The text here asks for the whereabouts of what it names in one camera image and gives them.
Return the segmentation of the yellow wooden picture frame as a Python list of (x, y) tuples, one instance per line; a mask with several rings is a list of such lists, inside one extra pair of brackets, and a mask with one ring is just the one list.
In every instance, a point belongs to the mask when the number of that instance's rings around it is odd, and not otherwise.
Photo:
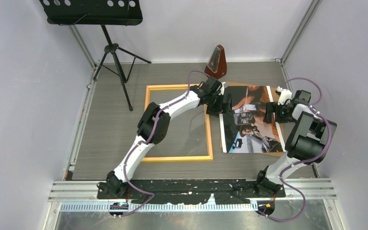
[[(187, 90), (186, 84), (170, 84), (170, 85), (147, 85), (145, 93), (145, 106), (147, 108), (150, 103), (150, 93), (152, 91), (171, 91), (171, 90)], [(204, 117), (206, 127), (206, 143), (207, 143), (207, 155), (205, 156), (177, 156), (177, 157), (144, 157), (142, 162), (180, 162), (180, 161), (212, 161), (213, 160), (213, 147), (211, 137), (210, 118), (206, 113), (206, 106), (204, 106)]]

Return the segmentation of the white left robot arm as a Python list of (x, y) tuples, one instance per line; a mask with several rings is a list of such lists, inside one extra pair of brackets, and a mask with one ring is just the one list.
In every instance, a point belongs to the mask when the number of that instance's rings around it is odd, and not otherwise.
[(133, 185), (133, 174), (148, 151), (164, 140), (170, 122), (182, 113), (202, 105), (207, 106), (209, 115), (227, 114), (231, 109), (231, 98), (225, 96), (226, 82), (213, 77), (191, 85), (182, 95), (161, 104), (149, 103), (138, 122), (137, 135), (123, 160), (110, 171), (105, 182), (97, 184), (99, 194), (110, 194), (125, 198), (129, 189), (154, 197), (154, 193)]

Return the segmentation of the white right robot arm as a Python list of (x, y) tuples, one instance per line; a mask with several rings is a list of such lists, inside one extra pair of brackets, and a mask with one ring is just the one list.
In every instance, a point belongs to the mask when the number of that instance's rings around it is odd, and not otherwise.
[(284, 180), (297, 169), (320, 163), (326, 156), (337, 123), (323, 118), (310, 105), (311, 93), (276, 89), (279, 99), (266, 105), (264, 122), (293, 122), (295, 125), (285, 143), (286, 153), (274, 164), (258, 173), (254, 192), (261, 197), (274, 196), (284, 188)]

